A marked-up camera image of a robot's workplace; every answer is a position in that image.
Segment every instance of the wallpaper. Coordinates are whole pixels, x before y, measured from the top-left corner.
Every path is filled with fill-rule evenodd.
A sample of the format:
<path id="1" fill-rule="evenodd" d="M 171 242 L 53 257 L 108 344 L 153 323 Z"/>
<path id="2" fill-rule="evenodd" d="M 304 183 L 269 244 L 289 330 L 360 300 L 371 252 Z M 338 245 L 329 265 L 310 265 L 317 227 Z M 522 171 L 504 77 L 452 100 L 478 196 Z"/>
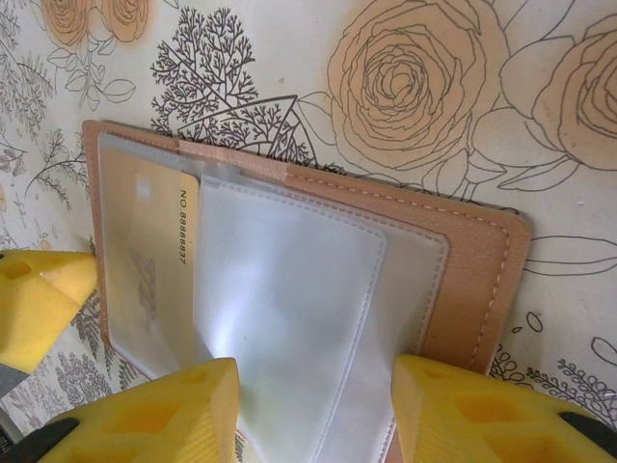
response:
<path id="1" fill-rule="evenodd" d="M 617 426 L 617 5 L 331 3 L 0 0 L 0 248 L 94 252 L 84 119 L 497 206 L 534 239 L 491 375 Z M 97 318 L 20 427 L 144 380 Z"/>

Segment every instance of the tan leather wallet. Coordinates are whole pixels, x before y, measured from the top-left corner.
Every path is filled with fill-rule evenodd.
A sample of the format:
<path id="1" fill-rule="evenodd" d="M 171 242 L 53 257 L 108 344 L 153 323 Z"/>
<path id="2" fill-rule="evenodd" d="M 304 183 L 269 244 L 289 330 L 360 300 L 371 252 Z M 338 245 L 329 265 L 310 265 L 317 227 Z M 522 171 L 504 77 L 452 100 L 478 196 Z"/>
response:
<path id="1" fill-rule="evenodd" d="M 115 123 L 86 121 L 83 132 L 100 276 L 101 335 L 108 343 L 105 256 L 100 246 L 103 234 L 98 141 L 102 133 L 177 156 L 232 165 L 246 176 L 444 237 L 448 252 L 419 354 L 482 373 L 488 370 L 519 284 L 530 243 L 528 224 L 520 216 L 291 165 L 252 153 L 168 138 Z M 400 461 L 398 447 L 397 444 L 390 447 L 387 461 Z"/>

